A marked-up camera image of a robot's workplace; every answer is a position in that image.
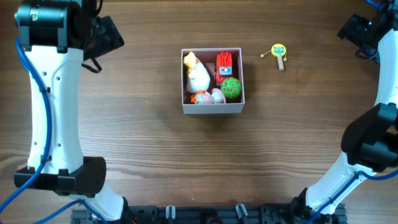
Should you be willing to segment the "yellow wooden rattle drum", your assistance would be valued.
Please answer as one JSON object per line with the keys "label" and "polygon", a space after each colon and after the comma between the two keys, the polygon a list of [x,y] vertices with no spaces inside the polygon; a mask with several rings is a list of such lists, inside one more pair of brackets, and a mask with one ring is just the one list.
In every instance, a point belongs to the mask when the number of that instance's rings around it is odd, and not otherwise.
{"label": "yellow wooden rattle drum", "polygon": [[283,44],[274,44],[270,50],[260,54],[260,57],[264,58],[267,54],[272,54],[277,59],[280,71],[285,70],[284,63],[287,61],[287,48]]}

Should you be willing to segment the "red toy fire truck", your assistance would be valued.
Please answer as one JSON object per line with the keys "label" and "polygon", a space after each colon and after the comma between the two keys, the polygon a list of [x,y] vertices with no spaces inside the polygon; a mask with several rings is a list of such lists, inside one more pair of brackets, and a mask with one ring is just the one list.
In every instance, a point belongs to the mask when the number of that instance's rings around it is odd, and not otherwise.
{"label": "red toy fire truck", "polygon": [[221,86],[227,78],[233,77],[233,59],[229,52],[220,52],[216,56],[216,85]]}

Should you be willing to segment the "white plush duck yellow hair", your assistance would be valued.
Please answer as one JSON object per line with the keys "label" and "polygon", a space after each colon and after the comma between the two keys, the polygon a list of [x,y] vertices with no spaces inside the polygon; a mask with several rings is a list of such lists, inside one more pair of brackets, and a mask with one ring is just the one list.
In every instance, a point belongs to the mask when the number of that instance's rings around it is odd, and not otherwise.
{"label": "white plush duck yellow hair", "polygon": [[189,52],[189,54],[183,58],[183,64],[188,67],[186,90],[191,94],[190,103],[196,102],[197,94],[210,96],[208,92],[210,75],[196,55],[193,52]]}

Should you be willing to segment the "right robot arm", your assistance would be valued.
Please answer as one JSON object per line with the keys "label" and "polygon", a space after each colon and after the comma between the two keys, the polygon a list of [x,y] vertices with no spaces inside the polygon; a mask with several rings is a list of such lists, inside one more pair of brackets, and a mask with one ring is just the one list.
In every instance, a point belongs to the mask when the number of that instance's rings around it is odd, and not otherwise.
{"label": "right robot arm", "polygon": [[326,174],[295,197],[286,212],[290,223],[333,223],[340,202],[365,180],[385,180],[397,172],[397,1],[369,1],[372,20],[352,15],[338,32],[358,46],[355,55],[380,65],[374,106],[344,131],[341,154]]}

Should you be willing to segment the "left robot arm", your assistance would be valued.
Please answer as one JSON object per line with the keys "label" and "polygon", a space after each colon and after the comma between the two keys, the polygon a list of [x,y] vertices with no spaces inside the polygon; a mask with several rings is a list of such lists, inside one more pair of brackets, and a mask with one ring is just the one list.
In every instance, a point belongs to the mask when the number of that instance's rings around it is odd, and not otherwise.
{"label": "left robot arm", "polygon": [[86,207],[96,223],[127,223],[127,200],[106,183],[106,161],[84,156],[78,135],[81,70],[99,73],[96,59],[123,46],[101,1],[23,1],[15,21],[16,49],[30,75],[32,144],[27,166],[14,174],[17,193],[49,190]]}

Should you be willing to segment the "small duck with pink hat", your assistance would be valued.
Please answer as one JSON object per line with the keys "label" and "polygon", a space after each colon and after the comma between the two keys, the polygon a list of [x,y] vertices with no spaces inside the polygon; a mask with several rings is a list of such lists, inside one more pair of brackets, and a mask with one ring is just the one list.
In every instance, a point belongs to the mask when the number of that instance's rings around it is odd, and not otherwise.
{"label": "small duck with pink hat", "polygon": [[214,88],[211,92],[200,90],[191,96],[191,102],[196,105],[224,104],[226,98],[220,89]]}

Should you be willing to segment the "green number ball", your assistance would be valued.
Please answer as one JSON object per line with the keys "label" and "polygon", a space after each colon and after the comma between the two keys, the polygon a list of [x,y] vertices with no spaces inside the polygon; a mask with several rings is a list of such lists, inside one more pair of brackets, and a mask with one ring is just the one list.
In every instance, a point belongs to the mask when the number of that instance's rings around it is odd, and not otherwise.
{"label": "green number ball", "polygon": [[237,78],[229,77],[221,83],[220,89],[226,98],[234,99],[242,93],[242,84]]}

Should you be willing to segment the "white box pink interior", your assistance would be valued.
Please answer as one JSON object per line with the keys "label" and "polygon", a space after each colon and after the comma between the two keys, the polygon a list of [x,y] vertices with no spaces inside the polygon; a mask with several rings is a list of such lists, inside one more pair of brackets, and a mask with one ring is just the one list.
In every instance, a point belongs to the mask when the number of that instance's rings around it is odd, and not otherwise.
{"label": "white box pink interior", "polygon": [[[186,90],[187,85],[187,70],[183,64],[183,58],[193,52],[196,57],[207,69],[210,75],[210,85],[208,92],[212,89],[220,89],[220,86],[216,85],[216,56],[220,52],[229,52],[233,59],[233,77],[237,78],[242,84],[242,93],[234,99],[226,98],[224,104],[207,104],[207,105],[196,105],[190,103],[190,93]],[[218,48],[218,49],[183,49],[181,52],[181,69],[182,69],[182,108],[184,114],[226,114],[226,113],[240,113],[245,104],[245,89],[243,79],[243,63],[242,63],[242,52],[240,48]]]}

